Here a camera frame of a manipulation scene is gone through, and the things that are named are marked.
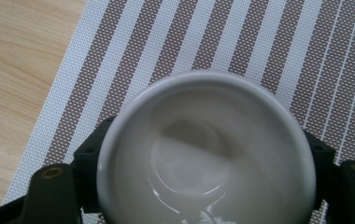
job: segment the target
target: black holder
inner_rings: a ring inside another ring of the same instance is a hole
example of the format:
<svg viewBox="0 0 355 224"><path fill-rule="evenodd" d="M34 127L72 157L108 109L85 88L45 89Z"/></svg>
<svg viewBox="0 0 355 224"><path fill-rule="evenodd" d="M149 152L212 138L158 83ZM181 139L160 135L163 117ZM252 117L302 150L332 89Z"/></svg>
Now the black holder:
<svg viewBox="0 0 355 224"><path fill-rule="evenodd" d="M0 207L0 223L82 223L84 213L101 210L96 190L99 152L114 117L104 120L74 153L69 164L52 164L36 171L28 193ZM329 204L328 224L355 224L355 161L334 164L335 150L304 131L317 177L314 210Z"/></svg>

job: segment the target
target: bowl rim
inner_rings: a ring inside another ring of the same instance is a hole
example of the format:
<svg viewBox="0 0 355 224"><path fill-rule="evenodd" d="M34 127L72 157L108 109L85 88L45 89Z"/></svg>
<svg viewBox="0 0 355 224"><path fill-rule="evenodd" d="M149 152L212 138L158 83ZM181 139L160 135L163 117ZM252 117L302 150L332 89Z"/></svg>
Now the bowl rim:
<svg viewBox="0 0 355 224"><path fill-rule="evenodd" d="M312 206L315 201L315 165L309 144L300 124L293 114L266 88L237 74L217 70L194 70L162 78L142 90L142 92L124 106L118 116L114 118L102 143L97 164L96 187L99 205L103 211L104 218L106 220L112 220L115 216L113 209L110 209L115 205L108 200L113 194L111 190L109 190L109 181L107 179L110 174L112 174L112 172L107 169L112 163L112 160L109 158L111 158L114 153L113 147L116 143L116 139L119 139L121 131L123 131L124 127L128 124L130 118L147 102L158 97L160 92L171 90L179 85L199 81L217 81L238 88L245 88L246 91L250 91L250 93L262 99L263 103L270 106L270 108L274 110L273 112L284 122L287 129L290 130L291 139L295 141L294 144L300 146L297 150L299 150L299 155L302 158L302 164L304 166L306 188L304 190L303 203L305 203L308 208L307 210L309 210L309 218L310 211L312 211Z"/></svg>

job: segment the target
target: wooden table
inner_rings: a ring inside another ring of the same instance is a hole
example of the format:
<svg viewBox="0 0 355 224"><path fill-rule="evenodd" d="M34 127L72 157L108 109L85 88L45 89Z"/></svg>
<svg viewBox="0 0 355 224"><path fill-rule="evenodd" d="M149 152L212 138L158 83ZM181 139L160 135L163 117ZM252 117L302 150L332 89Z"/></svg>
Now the wooden table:
<svg viewBox="0 0 355 224"><path fill-rule="evenodd" d="M0 1L0 205L85 3Z"/></svg>

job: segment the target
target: woven placemat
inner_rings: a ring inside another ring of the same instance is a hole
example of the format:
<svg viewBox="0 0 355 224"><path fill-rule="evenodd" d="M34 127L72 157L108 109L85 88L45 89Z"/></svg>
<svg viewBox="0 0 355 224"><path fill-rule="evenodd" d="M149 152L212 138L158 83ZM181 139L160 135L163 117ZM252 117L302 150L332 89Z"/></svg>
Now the woven placemat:
<svg viewBox="0 0 355 224"><path fill-rule="evenodd" d="M150 83L201 68L265 86L338 149L336 163L355 160L354 0L90 0L5 203L42 166L71 162L97 124ZM325 207L311 223L324 222Z"/></svg>

